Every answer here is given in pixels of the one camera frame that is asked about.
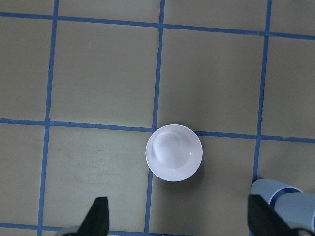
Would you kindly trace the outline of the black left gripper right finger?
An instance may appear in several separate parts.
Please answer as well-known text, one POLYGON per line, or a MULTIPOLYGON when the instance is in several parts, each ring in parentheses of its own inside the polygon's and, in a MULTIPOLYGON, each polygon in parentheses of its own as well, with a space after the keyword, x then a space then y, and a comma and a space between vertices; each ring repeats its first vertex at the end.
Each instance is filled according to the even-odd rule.
POLYGON ((248 195, 247 224, 254 236, 291 235, 288 224, 260 195, 248 195))

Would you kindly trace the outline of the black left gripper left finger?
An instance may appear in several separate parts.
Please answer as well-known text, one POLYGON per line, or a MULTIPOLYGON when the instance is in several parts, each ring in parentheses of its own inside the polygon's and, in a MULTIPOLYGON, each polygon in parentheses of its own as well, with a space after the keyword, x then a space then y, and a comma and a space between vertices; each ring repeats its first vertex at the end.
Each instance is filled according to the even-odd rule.
POLYGON ((97 197, 77 231, 78 236, 106 236, 109 232, 107 197, 97 197))

